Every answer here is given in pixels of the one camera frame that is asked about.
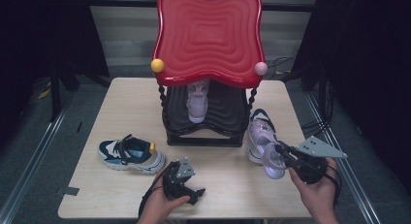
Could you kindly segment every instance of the black backdrop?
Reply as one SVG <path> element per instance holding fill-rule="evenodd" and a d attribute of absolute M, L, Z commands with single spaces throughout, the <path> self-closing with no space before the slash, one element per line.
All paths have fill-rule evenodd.
<path fill-rule="evenodd" d="M 293 73 L 335 94 L 411 194 L 411 0 L 317 0 Z"/>
<path fill-rule="evenodd" d="M 13 132 L 34 80 L 49 77 L 53 65 L 68 89 L 78 87 L 74 74 L 109 75 L 90 8 L 0 0 L 0 141 Z"/>

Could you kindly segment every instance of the person's left hand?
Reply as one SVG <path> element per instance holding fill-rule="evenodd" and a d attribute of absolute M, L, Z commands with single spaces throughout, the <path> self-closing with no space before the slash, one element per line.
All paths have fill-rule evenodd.
<path fill-rule="evenodd" d="M 190 201 L 189 196 L 169 200 L 163 191 L 163 178 L 160 177 L 153 187 L 151 195 L 145 203 L 138 224 L 158 224 L 165 220 L 173 209 L 180 207 Z"/>

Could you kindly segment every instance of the black and white sneaker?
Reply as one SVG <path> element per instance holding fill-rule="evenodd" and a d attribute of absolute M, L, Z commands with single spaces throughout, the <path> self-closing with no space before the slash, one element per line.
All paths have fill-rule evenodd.
<path fill-rule="evenodd" d="M 144 174 L 155 174 L 163 168 L 166 157 L 155 144 L 128 135 L 123 140 L 103 141 L 99 145 L 103 163 L 111 169 L 124 171 L 134 168 Z"/>

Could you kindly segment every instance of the ball knob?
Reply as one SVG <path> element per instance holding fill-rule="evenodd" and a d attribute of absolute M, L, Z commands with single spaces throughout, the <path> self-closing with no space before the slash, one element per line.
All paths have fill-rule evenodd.
<path fill-rule="evenodd" d="M 265 62 L 259 62 L 254 67 L 255 72 L 259 76 L 265 75 L 268 69 L 269 69 L 269 67 L 267 66 L 267 64 Z"/>
<path fill-rule="evenodd" d="M 164 70 L 164 62 L 161 59 L 153 59 L 151 61 L 151 70 L 153 70 L 153 72 L 155 73 L 160 73 Z"/>

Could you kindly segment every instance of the light wood tabletop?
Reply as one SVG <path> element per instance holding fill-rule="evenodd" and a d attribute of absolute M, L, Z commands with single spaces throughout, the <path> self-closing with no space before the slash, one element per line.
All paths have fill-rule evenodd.
<path fill-rule="evenodd" d="M 112 81 L 69 184 L 79 193 L 64 196 L 60 217 L 137 219 L 142 196 L 154 175 L 109 169 L 98 155 L 100 142 L 119 140 L 128 134 L 156 143 L 157 150 L 166 155 L 166 165 L 188 157 L 196 174 L 185 185 L 193 190 L 205 188 L 194 206 L 186 204 L 175 209 L 171 219 L 309 217 L 288 172 L 281 179 L 270 179 L 261 165 L 248 160 L 247 133 L 242 147 L 167 145 L 159 97 L 155 79 Z M 263 80 L 255 99 L 253 110 L 264 109 L 269 114 L 278 140 L 288 145 L 304 141 L 283 82 Z M 202 130 L 191 136 L 215 135 Z"/>

